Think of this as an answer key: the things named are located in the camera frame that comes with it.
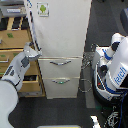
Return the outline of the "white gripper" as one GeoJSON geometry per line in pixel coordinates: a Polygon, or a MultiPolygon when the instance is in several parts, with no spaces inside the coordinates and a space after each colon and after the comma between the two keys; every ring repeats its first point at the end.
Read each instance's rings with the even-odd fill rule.
{"type": "Polygon", "coordinates": [[[30,61],[35,61],[37,60],[41,55],[42,55],[42,51],[39,50],[34,50],[33,48],[31,48],[32,43],[31,42],[27,42],[24,46],[24,53],[25,56],[30,60],[30,61]]]}

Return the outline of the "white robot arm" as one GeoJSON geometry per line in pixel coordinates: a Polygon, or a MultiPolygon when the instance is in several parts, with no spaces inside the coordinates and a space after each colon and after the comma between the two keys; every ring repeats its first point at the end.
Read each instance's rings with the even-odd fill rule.
{"type": "Polygon", "coordinates": [[[42,55],[41,50],[34,50],[31,45],[31,42],[25,44],[23,51],[13,58],[0,79],[0,128],[14,128],[9,123],[9,115],[18,103],[18,91],[22,87],[30,62],[42,55]]]}

